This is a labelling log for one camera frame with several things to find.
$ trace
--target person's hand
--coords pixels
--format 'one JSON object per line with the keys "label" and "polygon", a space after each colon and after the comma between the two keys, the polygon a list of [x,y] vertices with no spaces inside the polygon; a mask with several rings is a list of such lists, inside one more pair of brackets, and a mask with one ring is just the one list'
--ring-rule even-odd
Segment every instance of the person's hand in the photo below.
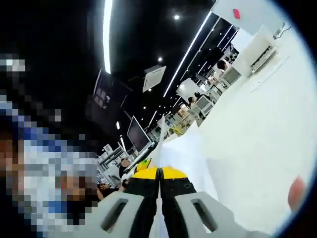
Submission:
{"label": "person's hand", "polygon": [[106,190],[106,189],[108,189],[108,188],[110,188],[110,186],[109,186],[108,184],[102,184],[102,185],[100,185],[100,190],[101,190],[101,191],[104,191],[104,190]]}
{"label": "person's hand", "polygon": [[119,192],[124,192],[124,191],[125,191],[125,188],[121,186],[118,191],[119,191]]}
{"label": "person's hand", "polygon": [[301,205],[305,189],[306,187],[303,179],[298,176],[292,183],[288,192],[288,205],[292,212],[295,212],[299,208],[299,205]]}

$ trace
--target linear ceiling light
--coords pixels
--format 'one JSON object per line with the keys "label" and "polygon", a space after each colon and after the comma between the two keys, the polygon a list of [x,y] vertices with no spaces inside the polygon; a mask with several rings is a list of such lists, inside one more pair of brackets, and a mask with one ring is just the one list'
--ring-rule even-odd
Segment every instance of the linear ceiling light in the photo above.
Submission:
{"label": "linear ceiling light", "polygon": [[125,149],[125,145],[124,145],[124,142],[123,142],[122,137],[120,137],[120,141],[121,141],[121,144],[122,144],[123,149],[124,149],[125,151],[127,151],[127,150]]}
{"label": "linear ceiling light", "polygon": [[172,77],[172,79],[171,79],[171,81],[170,81],[170,83],[169,83],[169,85],[168,85],[168,87],[167,87],[167,89],[166,89],[166,91],[165,91],[163,97],[165,97],[166,94],[167,94],[167,92],[169,91],[169,88],[171,87],[171,85],[172,85],[172,83],[173,83],[175,77],[177,76],[177,74],[178,74],[178,72],[179,72],[179,70],[180,70],[182,64],[184,63],[184,61],[185,61],[185,59],[186,59],[188,53],[190,52],[191,48],[193,47],[195,41],[197,40],[197,38],[198,38],[200,32],[202,31],[202,29],[203,29],[204,25],[206,24],[206,22],[207,22],[208,18],[210,17],[210,15],[211,15],[211,11],[209,11],[209,13],[208,13],[208,15],[206,16],[204,22],[203,22],[202,25],[200,26],[200,28],[199,28],[199,30],[198,30],[198,32],[197,32],[195,38],[193,39],[192,43],[190,44],[190,46],[189,46],[187,52],[185,53],[185,55],[184,55],[182,61],[181,61],[180,64],[179,64],[179,66],[178,66],[178,68],[177,68],[177,70],[176,70],[174,76]]}
{"label": "linear ceiling light", "polygon": [[[215,22],[215,24],[213,25],[212,29],[209,31],[208,35],[206,36],[204,42],[201,44],[200,49],[205,45],[205,42],[207,41],[207,39],[209,38],[210,34],[213,32],[214,28],[216,27],[216,25],[219,23],[220,20],[221,20],[221,17],[218,17],[218,19],[217,19],[217,21]],[[192,63],[193,63],[194,59],[196,58],[196,56],[198,55],[198,53],[199,53],[199,52],[196,52],[195,56],[192,58],[192,61],[189,63],[189,65],[188,65],[187,68],[189,68],[189,67],[192,65]],[[180,78],[180,80],[183,79],[183,77],[185,76],[185,74],[186,74],[186,72],[184,72],[184,74],[183,74],[183,76]]]}
{"label": "linear ceiling light", "polygon": [[103,26],[103,46],[104,46],[104,60],[105,60],[105,71],[111,73],[110,71],[110,18],[112,10],[113,0],[106,0],[105,10],[104,10],[104,26]]}
{"label": "linear ceiling light", "polygon": [[221,41],[219,42],[219,44],[216,47],[218,47],[220,45],[220,43],[223,41],[223,39],[226,37],[226,35],[229,33],[229,31],[231,30],[232,27],[233,27],[233,25],[230,26],[229,30],[227,30],[226,34],[224,34],[223,38],[221,39]]}
{"label": "linear ceiling light", "polygon": [[174,104],[174,106],[173,107],[175,107],[175,105],[178,103],[178,101],[181,99],[181,97],[179,97],[179,99],[176,101],[176,103]]}
{"label": "linear ceiling light", "polygon": [[150,121],[148,127],[151,125],[151,123],[152,123],[152,121],[153,121],[153,119],[154,119],[156,113],[157,113],[157,111],[155,111],[155,113],[154,113],[154,115],[153,115],[153,117],[152,117],[152,119],[151,119],[151,121]]}
{"label": "linear ceiling light", "polygon": [[202,69],[205,67],[207,61],[204,63],[203,67],[199,70],[198,74],[200,73],[200,71],[202,71]]}
{"label": "linear ceiling light", "polygon": [[222,51],[224,51],[227,47],[227,45],[230,43],[230,41],[232,40],[232,38],[236,35],[236,33],[238,32],[238,30],[235,31],[235,33],[233,33],[233,35],[231,36],[231,38],[229,39],[228,43],[223,47]]}

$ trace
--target pixelated area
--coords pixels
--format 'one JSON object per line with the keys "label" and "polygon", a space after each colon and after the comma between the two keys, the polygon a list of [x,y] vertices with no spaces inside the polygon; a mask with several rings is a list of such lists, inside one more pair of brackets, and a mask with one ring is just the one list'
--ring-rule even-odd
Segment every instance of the pixelated area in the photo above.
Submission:
{"label": "pixelated area", "polygon": [[19,59],[17,54],[2,54],[0,55],[0,69],[9,73],[9,76],[19,75],[19,73],[25,72],[25,60]]}
{"label": "pixelated area", "polygon": [[97,206],[95,159],[37,127],[5,95],[0,112],[1,174],[19,213],[44,237],[85,224],[85,213]]}

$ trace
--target white wall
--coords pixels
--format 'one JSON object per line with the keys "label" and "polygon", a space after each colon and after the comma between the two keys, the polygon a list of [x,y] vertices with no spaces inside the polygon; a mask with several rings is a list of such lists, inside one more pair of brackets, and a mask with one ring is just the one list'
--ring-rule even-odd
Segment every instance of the white wall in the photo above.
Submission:
{"label": "white wall", "polygon": [[240,29],[232,39],[231,44],[238,52],[243,52],[243,50],[252,42],[252,39],[252,35],[244,29]]}
{"label": "white wall", "polygon": [[189,97],[194,97],[195,92],[200,92],[201,94],[204,93],[204,91],[198,87],[198,85],[191,80],[190,78],[183,81],[178,89],[176,90],[176,93],[181,96],[187,103]]}
{"label": "white wall", "polygon": [[[240,19],[236,19],[233,9],[238,9]],[[285,22],[280,10],[268,0],[218,0],[212,7],[212,12],[224,18],[231,24],[254,35],[264,24],[274,34]]]}

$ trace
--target black ceiling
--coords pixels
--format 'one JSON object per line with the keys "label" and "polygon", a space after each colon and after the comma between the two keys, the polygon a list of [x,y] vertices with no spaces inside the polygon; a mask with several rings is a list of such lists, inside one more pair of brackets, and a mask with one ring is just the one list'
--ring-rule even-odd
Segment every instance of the black ceiling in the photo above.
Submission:
{"label": "black ceiling", "polygon": [[[19,82],[26,88],[24,94],[32,95],[33,102],[42,102],[48,113],[61,109],[62,122],[58,126],[50,124],[49,117],[44,120],[55,129],[60,127],[61,131],[68,131],[72,138],[85,133],[86,143],[95,151],[106,143],[117,143],[118,136],[126,134],[129,125],[129,118],[121,113],[118,119],[122,124],[121,131],[116,135],[106,135],[85,119],[87,97],[93,91],[99,68],[104,66],[104,5],[104,0],[32,1],[14,8],[10,16],[12,23],[6,26],[9,33],[7,53],[25,60],[26,72],[19,74]],[[220,32],[223,35],[230,27],[225,20],[217,24],[182,78],[218,19],[211,14],[163,98],[211,6],[209,0],[114,1],[110,28],[111,75],[133,90],[123,110],[135,116],[144,128],[156,110],[154,122],[175,104],[178,99],[175,90],[180,80],[195,75],[201,68],[198,65],[203,65],[206,59],[214,60],[209,49],[222,39]],[[158,64],[158,57],[163,58],[161,65],[166,65],[163,79],[151,92],[142,93],[144,70]]]}

